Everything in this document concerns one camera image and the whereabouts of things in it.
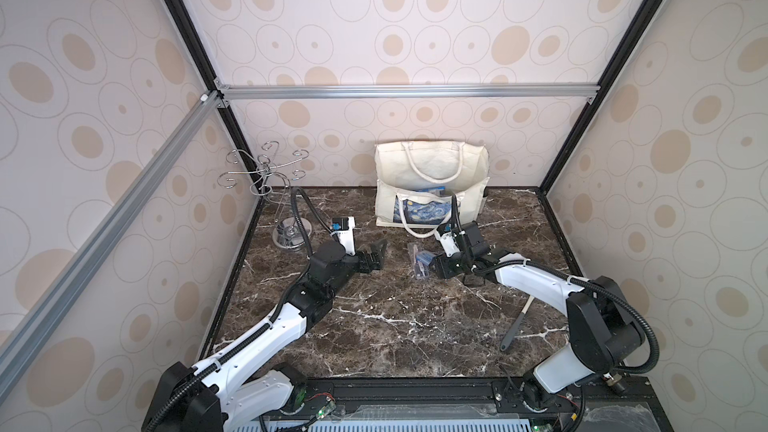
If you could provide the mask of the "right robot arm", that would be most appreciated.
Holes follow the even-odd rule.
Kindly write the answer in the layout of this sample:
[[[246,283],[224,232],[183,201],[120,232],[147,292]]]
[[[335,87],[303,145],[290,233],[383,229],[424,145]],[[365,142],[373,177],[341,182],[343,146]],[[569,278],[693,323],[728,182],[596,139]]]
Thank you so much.
[[[586,379],[643,374],[657,365],[660,346],[652,326],[614,280],[569,275],[491,246],[476,223],[459,221],[455,196],[436,235],[444,249],[433,260],[439,277],[480,277],[522,291],[566,317],[568,344],[523,376],[520,393],[532,411],[546,410],[556,395]]]

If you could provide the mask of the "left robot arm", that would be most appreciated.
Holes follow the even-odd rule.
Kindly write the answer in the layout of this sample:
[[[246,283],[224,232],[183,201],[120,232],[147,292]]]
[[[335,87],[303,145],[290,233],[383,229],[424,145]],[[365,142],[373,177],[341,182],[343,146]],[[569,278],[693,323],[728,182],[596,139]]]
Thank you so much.
[[[387,242],[354,243],[354,220],[327,225],[330,238],[307,250],[308,262],[272,311],[227,347],[190,367],[177,362],[161,376],[141,426],[144,431],[234,431],[294,400],[303,377],[279,367],[252,376],[317,325],[357,274],[383,268]]]

